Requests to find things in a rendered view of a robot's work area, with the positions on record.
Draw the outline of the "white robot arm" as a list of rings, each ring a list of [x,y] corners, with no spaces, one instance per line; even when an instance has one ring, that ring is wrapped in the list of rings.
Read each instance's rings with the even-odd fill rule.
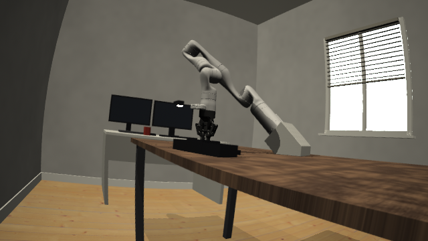
[[[201,53],[203,57],[197,57],[199,53]],[[183,48],[182,54],[200,72],[202,89],[201,103],[192,104],[191,108],[216,111],[217,90],[213,88],[210,83],[220,83],[245,108],[250,107],[252,104],[250,109],[251,113],[269,135],[280,122],[283,122],[281,118],[259,97],[252,87],[245,86],[244,89],[238,93],[233,85],[229,70],[196,41],[191,40]]]

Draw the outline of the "black rack of three bins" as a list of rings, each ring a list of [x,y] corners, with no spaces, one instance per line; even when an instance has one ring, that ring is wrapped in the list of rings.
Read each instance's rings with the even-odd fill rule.
[[[202,139],[173,139],[173,149],[213,157],[237,157],[238,145]]]

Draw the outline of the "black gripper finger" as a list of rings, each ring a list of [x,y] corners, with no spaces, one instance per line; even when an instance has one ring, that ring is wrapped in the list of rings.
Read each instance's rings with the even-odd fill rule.
[[[209,131],[207,130],[207,122],[205,122],[204,125],[205,125],[205,136],[206,136],[205,140],[209,140],[210,141],[210,138],[214,136],[214,134],[215,134],[215,132],[217,130],[218,125],[216,125],[212,121],[212,126],[211,126],[211,129]]]
[[[203,122],[201,122],[201,124],[196,123],[195,126],[196,126],[196,130],[197,130],[197,134],[200,136],[200,139],[205,140],[205,138],[204,138],[205,130],[203,130]]]

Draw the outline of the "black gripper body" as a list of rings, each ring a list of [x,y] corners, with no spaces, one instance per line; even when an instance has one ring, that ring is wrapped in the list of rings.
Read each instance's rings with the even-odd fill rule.
[[[211,126],[212,126],[212,121],[214,122],[213,119],[215,118],[215,111],[200,110],[199,111],[199,117],[200,117],[199,124],[201,124],[201,122],[203,122],[203,130],[205,130],[205,125],[204,125],[205,122],[207,122],[207,130],[210,130]]]

